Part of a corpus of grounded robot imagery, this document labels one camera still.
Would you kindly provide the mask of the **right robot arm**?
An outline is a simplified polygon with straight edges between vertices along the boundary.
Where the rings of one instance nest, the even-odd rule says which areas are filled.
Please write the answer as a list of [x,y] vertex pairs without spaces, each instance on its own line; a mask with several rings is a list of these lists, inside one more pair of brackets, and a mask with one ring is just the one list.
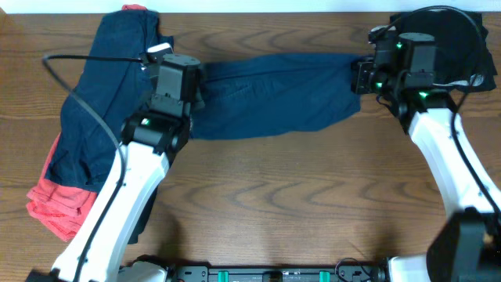
[[375,53],[355,61],[351,90],[376,94],[418,146],[437,183],[446,223],[423,255],[388,259],[376,281],[498,281],[500,191],[473,151],[449,91],[435,83],[429,34],[380,28]]

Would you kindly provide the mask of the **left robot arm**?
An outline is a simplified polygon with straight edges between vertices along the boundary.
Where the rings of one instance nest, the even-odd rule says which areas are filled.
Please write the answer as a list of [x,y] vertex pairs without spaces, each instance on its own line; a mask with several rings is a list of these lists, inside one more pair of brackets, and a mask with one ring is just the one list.
[[124,123],[110,174],[86,220],[49,273],[29,281],[169,281],[169,268],[152,262],[121,266],[125,248],[153,191],[187,144],[200,84],[200,61],[169,51],[139,58],[154,83],[146,110]]

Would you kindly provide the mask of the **navy blue shorts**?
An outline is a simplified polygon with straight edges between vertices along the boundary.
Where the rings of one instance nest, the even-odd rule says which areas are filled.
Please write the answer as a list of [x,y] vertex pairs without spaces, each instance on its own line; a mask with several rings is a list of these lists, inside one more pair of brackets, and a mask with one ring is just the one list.
[[343,53],[284,53],[207,63],[200,86],[204,107],[192,116],[194,139],[223,140],[314,132],[351,117],[360,98],[351,91]]

